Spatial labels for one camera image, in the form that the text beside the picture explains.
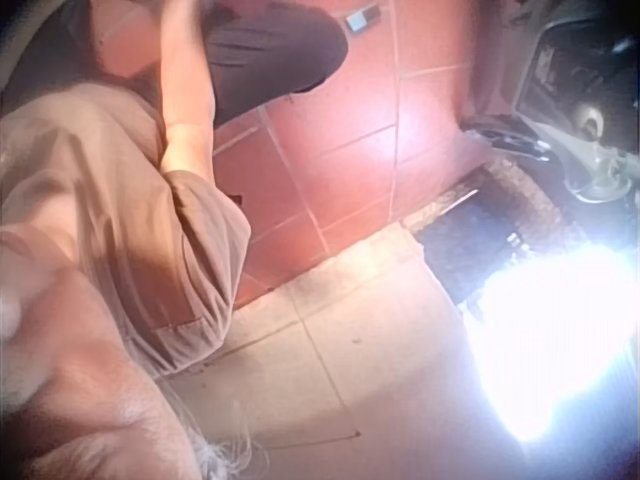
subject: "brown pants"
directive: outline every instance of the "brown pants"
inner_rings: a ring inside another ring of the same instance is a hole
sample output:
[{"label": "brown pants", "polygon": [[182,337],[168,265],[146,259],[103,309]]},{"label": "brown pants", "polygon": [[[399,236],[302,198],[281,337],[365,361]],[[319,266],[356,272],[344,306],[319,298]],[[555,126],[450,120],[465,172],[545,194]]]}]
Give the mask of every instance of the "brown pants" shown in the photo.
[{"label": "brown pants", "polygon": [[[133,79],[100,70],[91,45],[89,8],[88,0],[69,0],[45,22],[9,80],[2,115],[48,91],[85,81],[126,86],[161,108],[157,66]],[[216,127],[270,100],[320,85],[348,51],[336,20],[294,4],[275,3],[246,18],[214,7],[203,30],[216,93]]]}]

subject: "beige shirt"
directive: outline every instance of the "beige shirt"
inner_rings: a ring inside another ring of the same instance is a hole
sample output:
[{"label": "beige shirt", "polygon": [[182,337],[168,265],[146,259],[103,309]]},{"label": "beige shirt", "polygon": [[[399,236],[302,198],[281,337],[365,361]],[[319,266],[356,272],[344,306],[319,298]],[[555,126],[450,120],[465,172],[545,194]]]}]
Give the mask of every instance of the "beige shirt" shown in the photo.
[{"label": "beige shirt", "polygon": [[0,121],[3,226],[75,200],[82,272],[152,376],[211,355],[227,333],[249,224],[214,185],[158,171],[160,119],[122,89],[79,85]]}]

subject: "person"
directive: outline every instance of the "person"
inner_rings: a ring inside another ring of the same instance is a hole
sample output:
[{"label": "person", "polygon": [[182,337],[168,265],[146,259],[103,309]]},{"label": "person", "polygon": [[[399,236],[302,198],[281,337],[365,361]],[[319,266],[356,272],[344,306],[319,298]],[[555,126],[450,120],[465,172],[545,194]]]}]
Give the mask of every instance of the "person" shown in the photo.
[{"label": "person", "polygon": [[3,95],[3,478],[223,480],[233,461],[154,382],[220,347],[247,249],[212,125],[319,85],[346,40],[290,5],[203,34],[199,0],[163,0],[157,109],[45,55],[77,12],[47,20]]}]

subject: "beige tile floor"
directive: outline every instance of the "beige tile floor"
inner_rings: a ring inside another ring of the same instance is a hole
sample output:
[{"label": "beige tile floor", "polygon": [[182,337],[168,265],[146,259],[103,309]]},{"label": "beige tile floor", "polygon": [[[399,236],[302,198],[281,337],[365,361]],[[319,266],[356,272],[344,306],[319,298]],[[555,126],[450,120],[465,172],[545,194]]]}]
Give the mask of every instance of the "beige tile floor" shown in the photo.
[{"label": "beige tile floor", "polygon": [[217,358],[172,384],[211,440],[241,412],[267,480],[522,478],[457,310],[399,224],[237,312]]}]

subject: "red tile floor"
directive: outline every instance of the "red tile floor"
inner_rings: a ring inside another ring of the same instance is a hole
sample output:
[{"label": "red tile floor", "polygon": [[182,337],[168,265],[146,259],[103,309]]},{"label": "red tile floor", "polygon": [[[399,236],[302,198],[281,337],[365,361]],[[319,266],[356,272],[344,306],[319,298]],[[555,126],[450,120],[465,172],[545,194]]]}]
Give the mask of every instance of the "red tile floor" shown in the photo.
[{"label": "red tile floor", "polygon": [[[299,1],[340,21],[370,3]],[[92,3],[105,69],[130,76],[157,60],[157,25],[145,3]],[[268,0],[224,3],[251,15]],[[253,227],[238,305],[423,206],[487,157],[457,127],[476,2],[379,3],[381,21],[349,35],[345,64],[323,86],[216,132],[217,182],[242,196]]]}]

